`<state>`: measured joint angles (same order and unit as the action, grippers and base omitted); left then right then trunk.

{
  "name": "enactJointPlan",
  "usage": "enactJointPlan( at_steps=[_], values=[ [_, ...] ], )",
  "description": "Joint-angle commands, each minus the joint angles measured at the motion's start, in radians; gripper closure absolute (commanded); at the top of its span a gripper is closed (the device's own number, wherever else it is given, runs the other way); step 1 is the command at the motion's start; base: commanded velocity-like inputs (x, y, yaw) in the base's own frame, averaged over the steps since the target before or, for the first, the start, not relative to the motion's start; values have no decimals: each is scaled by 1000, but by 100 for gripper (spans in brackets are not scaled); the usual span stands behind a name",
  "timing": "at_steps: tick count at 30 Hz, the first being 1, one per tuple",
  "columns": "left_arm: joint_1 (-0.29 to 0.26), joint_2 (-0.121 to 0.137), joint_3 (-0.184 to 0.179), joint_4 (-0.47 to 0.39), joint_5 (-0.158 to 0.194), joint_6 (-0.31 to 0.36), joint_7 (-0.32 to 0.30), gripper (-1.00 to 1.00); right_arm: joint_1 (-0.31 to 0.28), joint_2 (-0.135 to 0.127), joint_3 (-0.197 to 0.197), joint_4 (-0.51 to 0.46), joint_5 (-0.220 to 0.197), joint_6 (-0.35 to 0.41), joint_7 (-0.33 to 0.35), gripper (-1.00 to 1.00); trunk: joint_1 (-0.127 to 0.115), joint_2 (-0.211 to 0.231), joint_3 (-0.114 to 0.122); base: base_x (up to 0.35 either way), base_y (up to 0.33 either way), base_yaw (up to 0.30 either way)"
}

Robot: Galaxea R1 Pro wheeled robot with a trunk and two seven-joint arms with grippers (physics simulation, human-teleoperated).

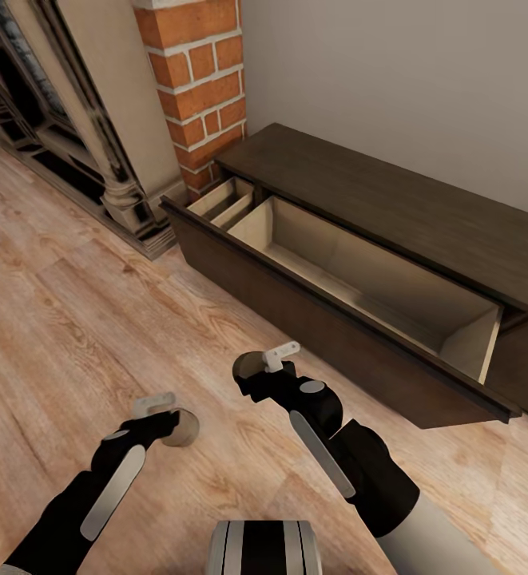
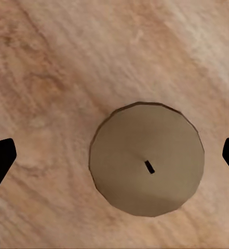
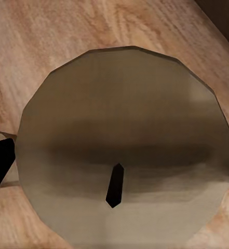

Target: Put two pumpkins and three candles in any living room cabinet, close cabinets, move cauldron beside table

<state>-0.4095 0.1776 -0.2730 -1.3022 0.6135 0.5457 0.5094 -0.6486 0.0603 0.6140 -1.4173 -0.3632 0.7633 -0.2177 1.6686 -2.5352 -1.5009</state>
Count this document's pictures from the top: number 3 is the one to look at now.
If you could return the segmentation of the pillar candle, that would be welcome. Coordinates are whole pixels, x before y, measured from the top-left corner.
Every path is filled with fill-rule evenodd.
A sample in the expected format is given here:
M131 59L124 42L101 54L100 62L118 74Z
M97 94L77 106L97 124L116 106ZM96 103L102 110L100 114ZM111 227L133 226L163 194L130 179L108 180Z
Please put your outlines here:
M14 141L14 144L16 144L16 135L8 134L0 132L0 141L12 138ZM11 167L9 168L8 172L6 173L5 177L3 178L2 182L0 183L0 188L2 187L10 187L10 186L19 186L19 176L18 176L18 170L17 170L17 163L16 160L13 162Z
M15 144L42 223L80 249L172 249L212 220L229 187L229 125L180 60L93 49L51 71Z

